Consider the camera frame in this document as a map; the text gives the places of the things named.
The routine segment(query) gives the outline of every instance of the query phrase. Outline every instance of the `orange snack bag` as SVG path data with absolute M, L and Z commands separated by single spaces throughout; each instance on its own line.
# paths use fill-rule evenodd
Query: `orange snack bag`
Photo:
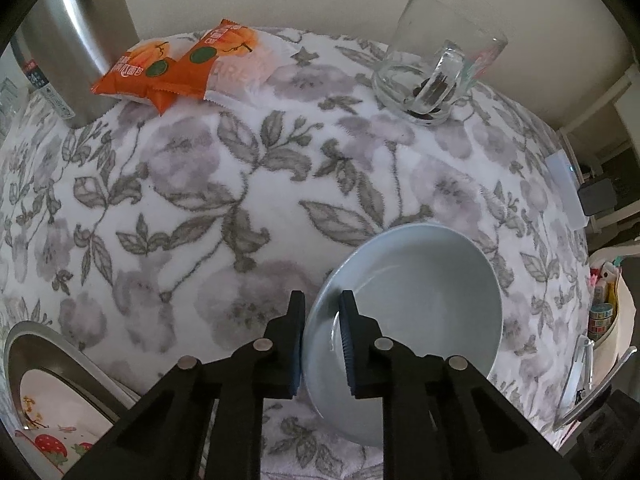
M 160 114 L 177 99 L 173 93 L 153 87 L 197 41 L 196 35 L 177 34 L 140 41 L 126 51 L 91 88 L 94 94 L 153 104 Z
M 152 85 L 222 105 L 229 97 L 255 104 L 255 91 L 297 51 L 273 34 L 222 20 Z

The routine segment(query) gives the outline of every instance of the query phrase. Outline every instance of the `red strawberry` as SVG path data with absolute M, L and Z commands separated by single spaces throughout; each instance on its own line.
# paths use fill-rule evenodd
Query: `red strawberry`
M 43 433 L 38 435 L 33 443 L 55 466 L 66 462 L 66 447 L 54 436 Z
M 82 456 L 93 446 L 93 444 L 89 444 L 88 442 L 81 442 L 80 444 L 73 444 L 72 448 L 78 455 Z

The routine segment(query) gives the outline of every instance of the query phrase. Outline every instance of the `silver cylinder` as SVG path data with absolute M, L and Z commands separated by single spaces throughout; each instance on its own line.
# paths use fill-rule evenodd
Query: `silver cylinder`
M 116 104 L 91 86 L 137 42 L 125 0 L 38 0 L 11 46 L 65 123 L 81 128 Z

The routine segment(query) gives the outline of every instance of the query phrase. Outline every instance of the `tablecloth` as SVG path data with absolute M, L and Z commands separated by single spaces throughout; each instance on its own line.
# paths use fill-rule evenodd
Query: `tablecloth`
M 417 126 L 373 95 L 380 44 L 271 31 L 300 51 L 267 81 L 268 109 L 121 102 L 71 130 L 31 97 L 0 150 L 0 343 L 20 320 L 48 324 L 142 393 L 182 355 L 259 337 L 292 289 L 311 305 L 373 235 L 441 222 L 498 278 L 491 382 L 554 442 L 590 290 L 584 234 L 544 165 L 553 130 L 482 83 L 443 125 Z M 10 424 L 4 388 L 0 411 Z M 382 476 L 382 452 L 334 436 L 303 389 L 263 421 L 263 478 Z

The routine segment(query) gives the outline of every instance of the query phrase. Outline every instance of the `silver rivet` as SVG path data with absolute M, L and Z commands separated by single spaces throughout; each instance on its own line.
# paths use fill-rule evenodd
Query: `silver rivet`
M 454 370 L 466 370 L 468 361 L 462 355 L 454 355 L 449 358 L 449 366 Z
M 271 350 L 272 346 L 273 346 L 273 341 L 265 337 L 261 337 L 260 339 L 256 339 L 254 341 L 254 348 L 258 352 L 266 352 L 267 350 Z
M 192 355 L 183 355 L 178 359 L 180 370 L 191 370 L 196 364 L 198 364 L 198 360 Z
M 389 339 L 388 337 L 379 337 L 374 341 L 373 345 L 378 350 L 386 351 L 391 350 L 394 347 L 394 342 L 391 341 L 391 339 Z

